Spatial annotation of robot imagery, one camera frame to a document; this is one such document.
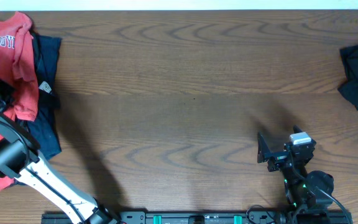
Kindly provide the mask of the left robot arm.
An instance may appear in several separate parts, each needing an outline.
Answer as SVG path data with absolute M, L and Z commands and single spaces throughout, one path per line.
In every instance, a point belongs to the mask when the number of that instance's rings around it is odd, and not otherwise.
M 119 223 L 118 215 L 56 171 L 40 151 L 39 143 L 3 114 L 13 90 L 0 80 L 0 178 L 32 187 L 59 207 L 72 223 Z

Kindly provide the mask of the red printed t-shirt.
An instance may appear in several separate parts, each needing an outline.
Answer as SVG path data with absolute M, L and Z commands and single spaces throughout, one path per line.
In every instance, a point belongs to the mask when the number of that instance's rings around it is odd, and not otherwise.
M 31 19 L 21 12 L 0 22 L 0 80 L 15 89 L 13 106 L 4 114 L 13 121 L 34 121 L 38 113 L 31 27 Z

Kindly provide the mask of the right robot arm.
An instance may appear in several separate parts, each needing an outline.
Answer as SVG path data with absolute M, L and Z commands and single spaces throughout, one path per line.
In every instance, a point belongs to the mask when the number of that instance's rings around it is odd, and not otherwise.
M 281 151 L 272 152 L 264 137 L 257 134 L 257 162 L 267 163 L 269 172 L 279 171 L 284 178 L 287 201 L 299 214 L 307 210 L 327 209 L 332 203 L 334 178 L 321 170 L 308 172 L 306 165 L 314 157 L 316 141 L 298 126 Z

